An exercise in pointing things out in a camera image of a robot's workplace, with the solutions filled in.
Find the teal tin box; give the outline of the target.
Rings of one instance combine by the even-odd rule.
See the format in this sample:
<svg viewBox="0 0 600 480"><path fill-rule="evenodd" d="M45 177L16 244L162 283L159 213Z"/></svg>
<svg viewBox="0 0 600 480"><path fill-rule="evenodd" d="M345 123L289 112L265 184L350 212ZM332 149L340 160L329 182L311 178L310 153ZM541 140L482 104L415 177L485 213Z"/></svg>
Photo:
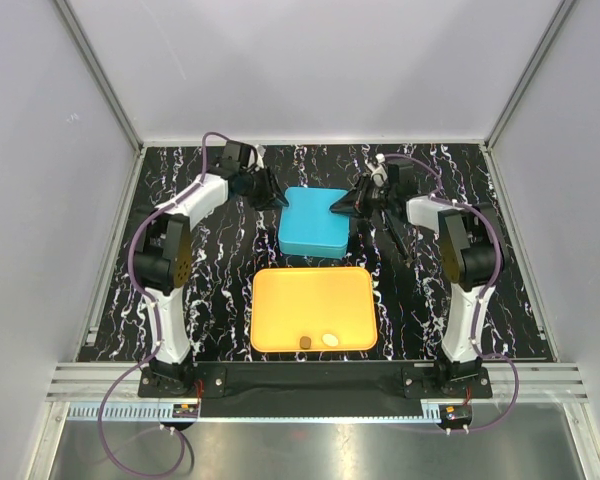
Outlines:
<svg viewBox="0 0 600 480"><path fill-rule="evenodd" d="M346 190L289 187L288 206L278 228L280 251L286 255L342 259L347 252L349 218L334 214L330 207Z"/></svg>

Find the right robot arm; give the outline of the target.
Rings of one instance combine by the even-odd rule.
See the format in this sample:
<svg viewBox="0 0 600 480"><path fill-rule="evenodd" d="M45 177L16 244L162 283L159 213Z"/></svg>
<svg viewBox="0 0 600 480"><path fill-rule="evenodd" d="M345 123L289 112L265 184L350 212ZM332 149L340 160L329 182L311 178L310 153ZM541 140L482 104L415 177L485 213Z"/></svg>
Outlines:
<svg viewBox="0 0 600 480"><path fill-rule="evenodd" d="M480 330L496 281L508 261L495 210L441 197L432 167L405 154L378 154L330 211L369 219L376 211L438 236L440 263L451 284L447 328L430 382L446 396L466 393L480 381Z"/></svg>

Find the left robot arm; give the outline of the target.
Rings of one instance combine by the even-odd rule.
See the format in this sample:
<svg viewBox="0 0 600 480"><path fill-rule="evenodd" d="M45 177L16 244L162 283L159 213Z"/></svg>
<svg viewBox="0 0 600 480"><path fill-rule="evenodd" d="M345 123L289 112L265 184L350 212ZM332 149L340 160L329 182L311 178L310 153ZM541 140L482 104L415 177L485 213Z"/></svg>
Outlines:
<svg viewBox="0 0 600 480"><path fill-rule="evenodd" d="M202 391L195 377L184 320L183 289L193 268L192 231L235 196L257 211L288 205L275 175L264 163L265 148L227 138L219 157L201 147L202 169L171 199L144 213L127 257L129 278L148 310L151 351L140 363L143 380L166 395Z"/></svg>

